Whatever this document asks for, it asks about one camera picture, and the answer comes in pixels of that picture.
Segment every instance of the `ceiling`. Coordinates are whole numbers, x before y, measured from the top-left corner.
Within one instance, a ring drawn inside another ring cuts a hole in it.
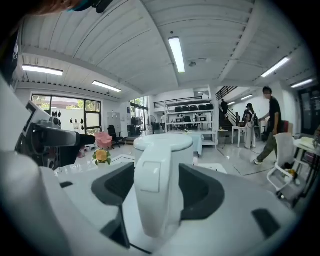
[[[169,46],[174,36],[185,73],[178,73]],[[209,84],[292,84],[316,74],[290,21],[262,0],[114,0],[102,14],[91,8],[28,17],[19,39],[18,86],[69,88],[116,101]],[[277,74],[260,77],[285,56],[290,61]],[[24,72],[22,64],[64,72]],[[94,80],[121,92],[107,94]]]

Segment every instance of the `floor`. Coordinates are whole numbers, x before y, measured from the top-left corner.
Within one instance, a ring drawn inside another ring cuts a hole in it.
[[[198,164],[221,164],[228,174],[248,179],[264,189],[275,193],[275,188],[267,180],[268,172],[275,166],[275,153],[272,152],[260,165],[253,163],[254,159],[263,151],[265,145],[265,142],[257,141],[256,148],[251,150],[244,148],[243,143],[240,144],[240,147],[237,147],[236,143],[221,143],[217,149],[211,146],[204,146],[202,148],[202,155],[198,158]],[[111,149],[109,152],[111,158],[119,155],[134,157],[134,147],[132,145],[122,145],[121,148],[115,146],[114,149]],[[84,158],[78,158],[75,163],[83,164],[92,162],[92,154],[93,152],[87,152]]]

